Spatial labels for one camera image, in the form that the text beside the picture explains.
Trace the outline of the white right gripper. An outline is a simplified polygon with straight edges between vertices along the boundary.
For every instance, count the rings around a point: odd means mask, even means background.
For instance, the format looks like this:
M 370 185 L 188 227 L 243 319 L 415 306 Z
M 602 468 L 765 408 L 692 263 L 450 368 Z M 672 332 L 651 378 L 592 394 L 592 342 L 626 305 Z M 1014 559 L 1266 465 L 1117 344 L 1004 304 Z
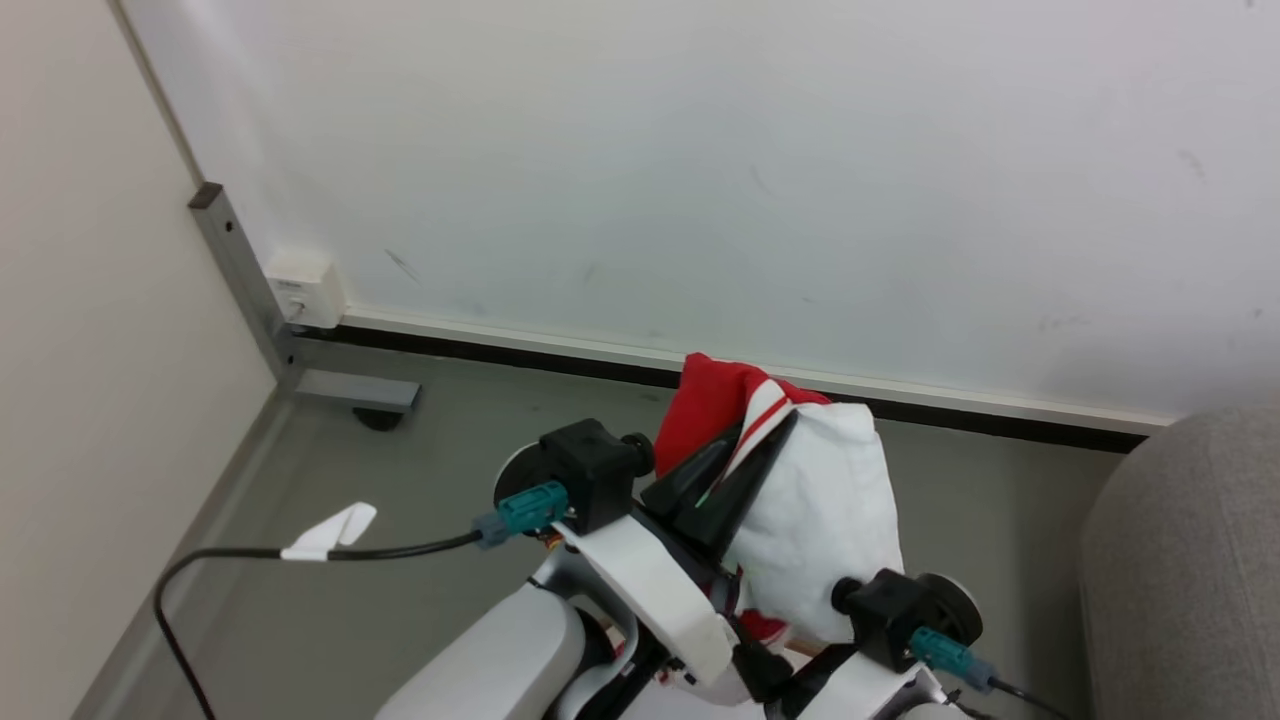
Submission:
M 799 719 L 946 719 L 947 693 L 923 664 L 895 673 L 855 655 L 797 714 Z

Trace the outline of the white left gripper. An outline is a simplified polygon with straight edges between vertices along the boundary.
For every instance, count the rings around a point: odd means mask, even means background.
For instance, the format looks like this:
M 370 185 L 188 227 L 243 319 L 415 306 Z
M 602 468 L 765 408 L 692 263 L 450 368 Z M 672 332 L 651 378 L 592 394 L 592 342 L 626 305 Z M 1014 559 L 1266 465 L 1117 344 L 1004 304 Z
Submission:
M 659 521 L 690 511 L 692 546 L 705 557 L 726 556 L 796 421 L 788 410 L 737 466 L 740 429 L 722 430 L 644 489 L 641 509 Z M 585 536 L 566 521 L 553 527 L 698 682 L 724 675 L 737 641 L 657 536 L 632 516 Z

